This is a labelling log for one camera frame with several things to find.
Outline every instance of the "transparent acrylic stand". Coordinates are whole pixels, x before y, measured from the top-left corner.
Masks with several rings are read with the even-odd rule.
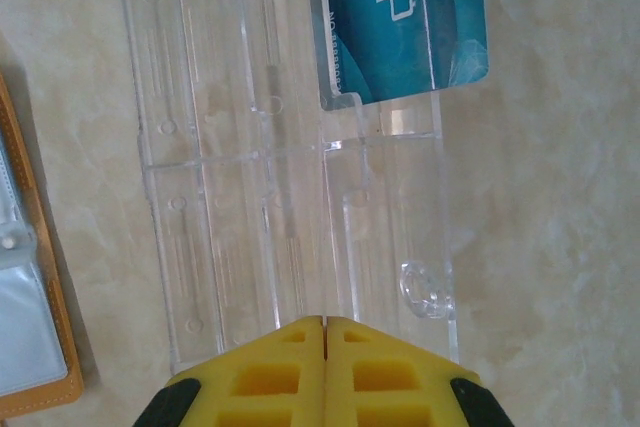
[[[124,0],[182,370],[305,315],[457,359],[437,94],[335,88],[327,0]]]

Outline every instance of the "yellow foam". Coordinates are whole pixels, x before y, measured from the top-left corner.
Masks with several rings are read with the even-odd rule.
[[[320,427],[324,327],[308,317],[182,372],[202,386],[181,427]]]
[[[290,324],[172,379],[202,387],[181,427],[467,427],[473,372],[342,318]]]

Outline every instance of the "beige marble floor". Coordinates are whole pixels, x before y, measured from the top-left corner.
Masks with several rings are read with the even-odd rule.
[[[443,100],[462,361],[518,426],[640,425],[638,0],[487,6],[492,74]],[[126,39],[120,0],[0,0],[87,378],[11,427],[130,425],[168,376]]]

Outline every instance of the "black rubber edge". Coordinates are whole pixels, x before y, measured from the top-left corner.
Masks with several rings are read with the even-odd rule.
[[[515,427],[488,389],[467,379],[453,379],[451,389],[469,427]]]
[[[133,427],[180,427],[200,391],[200,381],[185,379],[158,392]]]

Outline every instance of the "orange leather edge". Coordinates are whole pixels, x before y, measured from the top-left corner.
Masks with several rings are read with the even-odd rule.
[[[84,386],[42,203],[18,119],[2,75],[0,75],[0,129],[29,221],[38,236],[38,264],[46,279],[49,305],[68,369],[67,376],[62,380],[0,397],[0,419],[6,419],[73,402],[80,397]]]

